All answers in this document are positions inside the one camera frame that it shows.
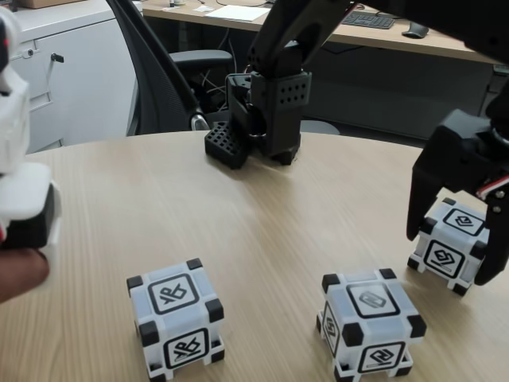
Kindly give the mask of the person's hand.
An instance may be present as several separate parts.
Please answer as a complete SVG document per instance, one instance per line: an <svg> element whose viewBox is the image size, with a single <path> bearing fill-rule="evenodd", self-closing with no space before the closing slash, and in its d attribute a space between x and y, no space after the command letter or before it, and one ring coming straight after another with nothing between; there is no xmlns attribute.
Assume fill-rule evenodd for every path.
<svg viewBox="0 0 509 382"><path fill-rule="evenodd" d="M31 248L1 250L1 303L40 286L49 276L47 259Z"/></svg>

